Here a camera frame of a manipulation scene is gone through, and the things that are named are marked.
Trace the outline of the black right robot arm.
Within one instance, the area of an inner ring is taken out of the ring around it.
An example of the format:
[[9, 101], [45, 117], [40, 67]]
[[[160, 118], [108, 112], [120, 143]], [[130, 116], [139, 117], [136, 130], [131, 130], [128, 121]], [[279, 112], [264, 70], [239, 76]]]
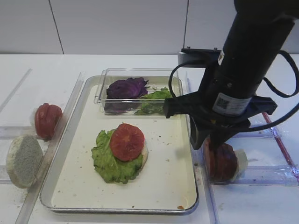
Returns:
[[185, 61], [181, 67], [205, 69], [199, 89], [182, 96], [172, 94], [164, 101], [167, 118], [176, 114], [190, 116], [190, 142], [201, 147], [206, 138], [217, 150], [228, 139], [242, 132], [268, 129], [289, 119], [298, 111], [292, 108], [276, 121], [251, 127], [249, 119], [260, 113], [272, 115], [277, 104], [256, 95], [277, 55], [282, 55], [295, 75], [299, 70], [281, 48], [299, 17], [296, 0], [236, 0], [236, 16], [217, 58], [199, 50], [200, 59]]

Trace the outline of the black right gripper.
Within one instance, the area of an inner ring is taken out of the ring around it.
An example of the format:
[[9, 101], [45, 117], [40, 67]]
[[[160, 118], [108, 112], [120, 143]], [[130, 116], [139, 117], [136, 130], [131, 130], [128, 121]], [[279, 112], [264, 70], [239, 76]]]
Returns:
[[249, 118], [260, 114], [273, 114], [277, 104], [268, 97], [255, 95], [254, 79], [234, 79], [223, 75], [217, 67], [208, 67], [196, 92], [176, 96], [169, 77], [172, 98], [164, 101], [164, 114], [188, 114], [190, 118], [190, 143], [200, 149], [210, 137], [210, 151], [215, 152], [228, 139], [240, 132], [249, 132]]

